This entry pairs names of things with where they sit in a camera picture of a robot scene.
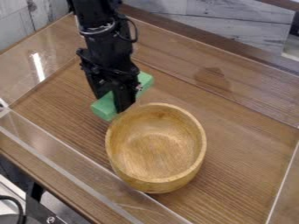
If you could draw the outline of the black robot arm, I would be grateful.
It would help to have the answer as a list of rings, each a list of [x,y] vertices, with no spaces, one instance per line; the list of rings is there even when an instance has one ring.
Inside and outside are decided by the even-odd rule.
[[[98,99],[111,92],[122,113],[136,102],[140,85],[140,69],[131,59],[138,41],[130,31],[134,22],[118,11],[122,0],[68,0],[68,4],[87,46],[76,54],[91,90]]]

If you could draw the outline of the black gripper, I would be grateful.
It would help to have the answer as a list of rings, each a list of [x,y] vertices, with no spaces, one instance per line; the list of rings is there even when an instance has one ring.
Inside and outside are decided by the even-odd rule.
[[[78,50],[82,70],[86,73],[94,95],[100,99],[110,91],[112,83],[116,112],[122,113],[136,102],[139,68],[131,60],[134,43],[130,23],[122,14],[107,17],[78,15],[79,34],[86,40],[86,48]]]

